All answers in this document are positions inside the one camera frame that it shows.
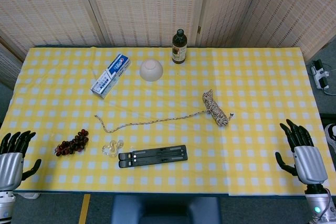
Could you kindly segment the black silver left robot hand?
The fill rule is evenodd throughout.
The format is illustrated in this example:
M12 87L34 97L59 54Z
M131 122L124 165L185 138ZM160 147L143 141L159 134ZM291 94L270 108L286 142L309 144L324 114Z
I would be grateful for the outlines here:
M31 131L7 133L1 140L1 191L14 191L40 168L41 159L37 159L30 170L23 171L24 158L35 135Z

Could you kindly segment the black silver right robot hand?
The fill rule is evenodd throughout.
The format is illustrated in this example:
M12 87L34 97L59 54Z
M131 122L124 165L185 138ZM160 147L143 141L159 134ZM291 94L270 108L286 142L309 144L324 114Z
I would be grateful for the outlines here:
M327 171L317 147L314 146L310 133L301 125L294 124L290 119L287 124L280 123L292 152L294 165L287 165L279 152L275 158L279 167L298 179L305 185L323 184L327 179Z

